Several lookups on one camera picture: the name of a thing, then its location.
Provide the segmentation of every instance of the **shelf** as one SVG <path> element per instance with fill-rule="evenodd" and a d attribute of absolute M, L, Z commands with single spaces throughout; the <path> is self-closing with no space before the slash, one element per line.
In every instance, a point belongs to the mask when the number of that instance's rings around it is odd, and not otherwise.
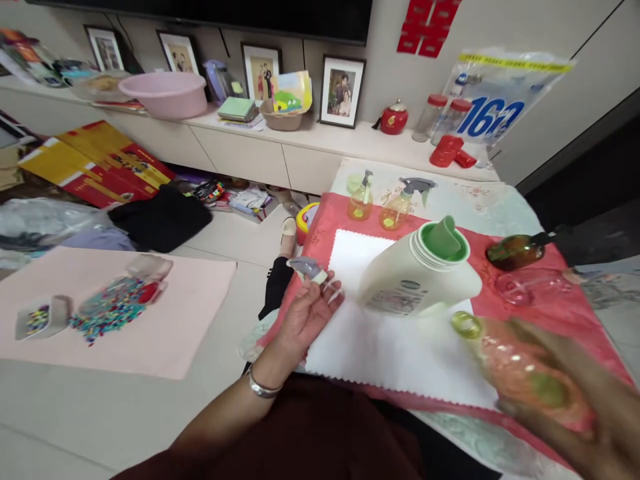
<path fill-rule="evenodd" d="M 0 89 L 91 105 L 91 102 L 74 96 L 69 89 L 54 89 L 41 85 L 32 87 L 13 76 L 0 78 Z M 500 181 L 492 168 L 477 169 L 472 167 L 470 169 L 462 169 L 456 163 L 446 169 L 433 166 L 429 162 L 429 156 L 433 152 L 434 146 L 430 142 L 419 143 L 412 140 L 412 130 L 409 129 L 404 130 L 400 135 L 386 135 L 378 130 L 373 130 L 370 122 L 359 121 L 355 129 L 349 129 L 318 123 L 316 116 L 306 114 L 302 127 L 294 132 L 276 131 L 268 127 L 265 127 L 262 131 L 253 131 L 220 124 L 216 110 L 217 108 L 210 104 L 206 114 L 174 122 L 294 147 L 333 153 L 343 157 L 374 160 L 400 167 L 436 172 L 450 177 L 474 181 Z M 132 112 L 131 115 L 138 116 L 139 113 Z M 465 150 L 478 159 L 486 158 L 487 155 L 486 149 L 483 147 L 468 145 Z"/>

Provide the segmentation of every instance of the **framed photo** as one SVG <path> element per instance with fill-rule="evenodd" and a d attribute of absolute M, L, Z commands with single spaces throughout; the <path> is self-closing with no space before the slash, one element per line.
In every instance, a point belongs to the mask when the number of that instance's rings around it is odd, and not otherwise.
<path fill-rule="evenodd" d="M 202 62 L 197 54 L 197 42 L 192 35 L 178 35 L 156 30 L 169 70 L 203 74 Z"/>
<path fill-rule="evenodd" d="M 366 60 L 324 56 L 320 123 L 355 128 L 366 64 Z"/>
<path fill-rule="evenodd" d="M 85 25 L 98 70 L 125 70 L 124 45 L 116 30 Z"/>
<path fill-rule="evenodd" d="M 271 78 L 282 73 L 282 50 L 240 42 L 249 98 L 260 106 L 273 97 Z"/>

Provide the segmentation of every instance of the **bracelet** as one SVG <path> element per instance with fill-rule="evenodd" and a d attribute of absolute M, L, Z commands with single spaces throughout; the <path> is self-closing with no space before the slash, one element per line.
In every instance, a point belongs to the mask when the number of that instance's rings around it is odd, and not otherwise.
<path fill-rule="evenodd" d="M 274 398 L 278 394 L 278 392 L 282 390 L 283 385 L 280 385 L 280 387 L 276 388 L 276 390 L 271 390 L 263 387 L 253 379 L 253 373 L 251 372 L 252 368 L 253 368 L 253 365 L 249 367 L 249 370 L 247 370 L 247 376 L 249 377 L 249 386 L 251 387 L 251 390 L 253 390 L 253 392 L 260 398 L 264 398 L 264 399 Z"/>

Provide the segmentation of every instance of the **tile floor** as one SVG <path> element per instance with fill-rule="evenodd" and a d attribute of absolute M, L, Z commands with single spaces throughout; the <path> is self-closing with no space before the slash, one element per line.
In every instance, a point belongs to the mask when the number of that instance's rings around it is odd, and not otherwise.
<path fill-rule="evenodd" d="M 206 229 L 172 252 L 238 264 L 227 298 L 181 382 L 0 361 L 0 477 L 107 479 L 166 448 L 194 414 L 241 374 L 244 362 L 236 348 L 257 322 L 286 216 L 278 207 L 255 225 L 218 213 Z M 629 304 L 598 311 L 637 380 L 638 312 Z M 68 398 L 69 392 L 81 401 L 59 415 L 47 415 L 48 404 L 56 397 Z"/>

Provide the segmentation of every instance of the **black pants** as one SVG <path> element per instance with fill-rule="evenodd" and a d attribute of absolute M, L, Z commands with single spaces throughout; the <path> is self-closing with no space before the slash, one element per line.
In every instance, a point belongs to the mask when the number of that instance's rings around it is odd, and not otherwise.
<path fill-rule="evenodd" d="M 258 319 L 262 320 L 270 312 L 280 308 L 292 275 L 293 269 L 287 266 L 287 259 L 284 257 L 276 258 L 273 262 L 273 268 L 269 271 L 265 289 L 265 306 L 258 314 Z M 432 480 L 497 480 L 502 476 L 502 474 L 486 468 L 468 456 L 408 411 L 383 400 L 372 400 L 372 402 L 387 420 L 401 425 L 415 435 L 420 445 L 427 478 Z"/>

